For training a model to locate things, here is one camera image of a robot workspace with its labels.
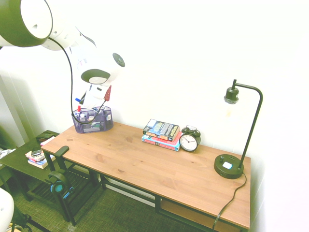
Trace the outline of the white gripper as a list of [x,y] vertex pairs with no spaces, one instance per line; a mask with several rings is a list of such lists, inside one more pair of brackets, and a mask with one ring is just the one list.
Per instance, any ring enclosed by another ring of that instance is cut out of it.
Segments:
[[81,97],[80,104],[87,109],[91,109],[95,107],[100,100],[104,100],[105,102],[110,100],[110,86],[92,84]]

